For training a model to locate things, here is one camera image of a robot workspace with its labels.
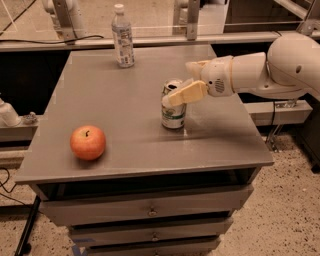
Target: soda can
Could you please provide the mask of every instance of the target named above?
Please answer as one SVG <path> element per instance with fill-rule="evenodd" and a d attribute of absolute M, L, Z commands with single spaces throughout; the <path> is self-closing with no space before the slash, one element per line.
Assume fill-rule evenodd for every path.
<path fill-rule="evenodd" d="M 178 88 L 182 80 L 174 78 L 165 82 L 162 91 L 162 97 L 166 96 L 172 90 Z M 184 126 L 187 104 L 166 108 L 162 105 L 162 125 L 169 129 L 179 129 Z"/>

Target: speckled floor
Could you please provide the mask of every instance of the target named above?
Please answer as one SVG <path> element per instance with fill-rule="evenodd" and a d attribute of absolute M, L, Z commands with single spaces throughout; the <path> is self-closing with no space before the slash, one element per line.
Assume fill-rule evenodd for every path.
<path fill-rule="evenodd" d="M 233 214 L 234 223 L 210 256 L 320 255 L 320 174 L 312 173 L 311 163 L 294 136 L 282 134 L 277 142 L 282 151 L 273 153 L 275 164 L 262 168 L 253 182 L 253 194 Z M 16 170 L 10 169 L 10 173 L 14 175 Z M 1 172 L 1 181 L 5 178 Z M 10 180 L 6 187 L 13 185 Z M 35 196 L 27 186 L 4 194 L 25 203 L 32 203 Z M 0 205 L 8 204 L 18 203 L 1 196 Z M 0 215 L 0 255 L 14 255 L 25 222 L 23 215 Z M 29 255 L 74 255 L 66 228 L 57 228 L 42 214 L 29 242 Z"/>

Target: black cable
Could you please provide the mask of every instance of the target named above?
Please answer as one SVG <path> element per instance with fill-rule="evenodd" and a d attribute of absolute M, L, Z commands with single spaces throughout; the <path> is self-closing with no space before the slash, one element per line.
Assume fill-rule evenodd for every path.
<path fill-rule="evenodd" d="M 84 36 L 84 37 L 79 37 L 75 39 L 61 40 L 61 41 L 54 41 L 54 42 L 34 41 L 34 40 L 25 40 L 25 39 L 3 39 L 3 40 L 0 40 L 0 43 L 1 42 L 22 42 L 22 43 L 34 43 L 34 44 L 63 44 L 63 43 L 75 42 L 78 40 L 84 40 L 88 38 L 104 38 L 104 37 L 100 35 L 92 35 L 92 36 Z"/>
<path fill-rule="evenodd" d="M 13 19 L 13 21 L 16 21 L 17 19 L 19 19 L 22 14 L 24 14 L 27 10 L 29 10 L 29 8 L 36 2 L 37 0 L 32 1 L 17 17 L 15 17 Z M 10 26 L 12 25 L 12 22 L 10 22 L 4 29 L 2 32 L 0 32 L 0 36 L 4 33 L 4 31 L 6 31 Z"/>
<path fill-rule="evenodd" d="M 282 34 L 281 34 L 279 31 L 272 31 L 272 32 L 275 32 L 275 33 L 277 33 L 279 36 L 282 36 Z"/>
<path fill-rule="evenodd" d="M 276 116 L 276 102 L 273 101 L 273 113 L 272 113 L 271 125 L 274 124 L 275 116 Z"/>
<path fill-rule="evenodd" d="M 4 167 L 0 167 L 0 170 L 4 170 L 4 171 L 6 171 L 7 174 L 8 174 L 7 179 L 5 180 L 4 183 L 2 183 L 2 182 L 0 181 L 0 188 L 3 188 L 6 193 L 10 194 L 10 193 L 15 189 L 15 187 L 17 186 L 17 184 L 15 184 L 10 190 L 8 190 L 4 185 L 5 185 L 5 184 L 9 181 L 9 179 L 10 179 L 10 172 L 9 172 L 9 170 L 8 170 L 7 168 L 4 168 Z M 5 197 L 5 198 L 7 198 L 7 199 L 12 200 L 12 201 L 16 201 L 16 202 L 18 202 L 18 203 L 20 203 L 20 204 L 23 204 L 23 205 L 27 206 L 28 208 L 32 208 L 30 205 L 27 205 L 26 203 L 24 203 L 24 202 L 22 202 L 22 201 L 20 201 L 20 200 L 18 200 L 18 199 L 15 199 L 15 198 L 13 198 L 13 197 L 7 196 L 7 195 L 5 195 L 5 194 L 3 194 L 3 193 L 1 193 L 1 192 L 0 192 L 0 195 L 3 196 L 3 197 Z"/>
<path fill-rule="evenodd" d="M 0 192 L 0 195 L 3 196 L 3 197 L 8 198 L 8 199 L 10 199 L 10 200 L 16 201 L 16 202 L 18 202 L 18 203 L 20 203 L 20 204 L 23 204 L 23 205 L 25 205 L 25 206 L 27 206 L 27 207 L 29 207 L 29 208 L 31 208 L 29 205 L 25 204 L 24 202 L 21 202 L 21 201 L 18 200 L 18 199 L 15 199 L 15 198 L 13 198 L 13 197 L 10 197 L 10 196 L 7 196 L 7 195 L 5 195 L 5 194 L 2 194 L 1 192 Z"/>
<path fill-rule="evenodd" d="M 4 170 L 4 171 L 7 172 L 7 179 L 5 180 L 4 183 L 2 183 L 2 182 L 0 181 L 0 188 L 3 188 L 3 190 L 6 191 L 6 193 L 10 194 L 10 193 L 14 190 L 14 188 L 17 186 L 17 184 L 15 184 L 10 190 L 6 189 L 6 187 L 5 187 L 4 185 L 9 181 L 9 179 L 10 179 L 10 173 L 9 173 L 8 169 L 7 169 L 7 168 L 4 168 L 4 167 L 0 167 L 0 170 Z"/>

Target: water bottle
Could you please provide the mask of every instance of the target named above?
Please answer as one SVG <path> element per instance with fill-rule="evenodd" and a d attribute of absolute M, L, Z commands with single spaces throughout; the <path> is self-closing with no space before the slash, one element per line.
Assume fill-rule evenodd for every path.
<path fill-rule="evenodd" d="M 0 118 L 4 121 L 7 126 L 16 126 L 20 123 L 21 118 L 14 110 L 10 103 L 4 102 L 0 98 Z"/>
<path fill-rule="evenodd" d="M 117 61 L 120 67 L 128 68 L 134 64 L 131 24 L 124 15 L 123 4 L 114 6 L 112 33 Z"/>

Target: apple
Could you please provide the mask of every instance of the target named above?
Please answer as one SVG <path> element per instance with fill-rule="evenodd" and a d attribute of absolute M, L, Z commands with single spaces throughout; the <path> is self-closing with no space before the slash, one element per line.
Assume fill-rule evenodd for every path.
<path fill-rule="evenodd" d="M 84 125 L 72 132 L 70 147 L 76 157 L 82 160 L 94 160 L 104 152 L 106 137 L 100 128 Z"/>

